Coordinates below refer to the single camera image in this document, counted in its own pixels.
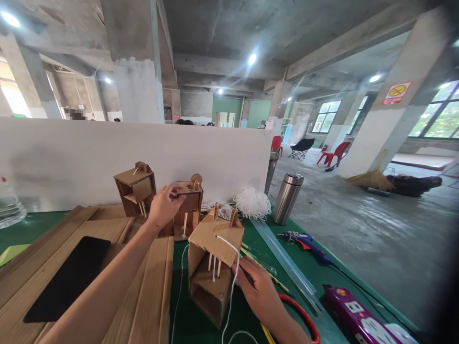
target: blue glue gun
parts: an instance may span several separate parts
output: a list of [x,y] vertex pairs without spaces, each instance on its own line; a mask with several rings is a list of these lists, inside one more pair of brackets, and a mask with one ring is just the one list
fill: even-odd
[[316,257],[319,263],[323,265],[334,265],[330,258],[322,251],[315,243],[314,238],[306,233],[298,232],[283,232],[278,234],[281,237],[288,239],[289,241],[298,242],[301,244],[304,250],[310,250]]

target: concrete floor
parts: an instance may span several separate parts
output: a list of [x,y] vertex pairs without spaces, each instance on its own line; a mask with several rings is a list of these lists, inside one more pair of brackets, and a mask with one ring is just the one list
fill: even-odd
[[[310,149],[304,160],[278,161],[269,190],[275,201],[285,173],[306,178],[292,218],[325,245],[357,276],[400,310],[421,330],[428,331],[432,309],[439,300],[448,270],[449,243],[459,218],[459,190],[443,186],[420,198],[372,195],[347,183],[337,169],[316,165],[321,153]],[[415,177],[437,171],[390,164],[396,174]]]

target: white partition wall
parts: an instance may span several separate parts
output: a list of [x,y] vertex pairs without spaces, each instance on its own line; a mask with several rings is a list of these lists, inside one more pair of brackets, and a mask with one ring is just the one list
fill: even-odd
[[0,176],[30,212],[117,204],[113,176],[148,163],[157,189],[203,177],[204,202],[264,190],[271,130],[0,118]]

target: black bag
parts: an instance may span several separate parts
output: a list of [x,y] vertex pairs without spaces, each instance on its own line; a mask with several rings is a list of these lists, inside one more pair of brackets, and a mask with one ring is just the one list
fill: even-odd
[[389,175],[386,178],[394,185],[392,193],[410,197],[420,197],[424,192],[434,187],[438,187],[442,183],[440,177],[416,178],[411,176]]

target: cardboard house model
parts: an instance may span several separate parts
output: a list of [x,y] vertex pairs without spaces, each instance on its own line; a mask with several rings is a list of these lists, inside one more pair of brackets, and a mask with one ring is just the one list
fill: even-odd
[[119,173],[114,178],[126,216],[146,216],[156,195],[152,169],[146,163],[139,161],[135,163],[134,168]]
[[219,217],[219,209],[219,204],[215,204],[188,239],[188,292],[217,328],[225,317],[234,278],[231,266],[238,261],[244,236],[237,211],[233,210],[228,221]]
[[176,189],[177,198],[185,195],[186,199],[174,217],[174,240],[187,240],[199,223],[201,204],[204,191],[202,190],[202,177],[193,174],[190,181],[177,182],[181,186]]

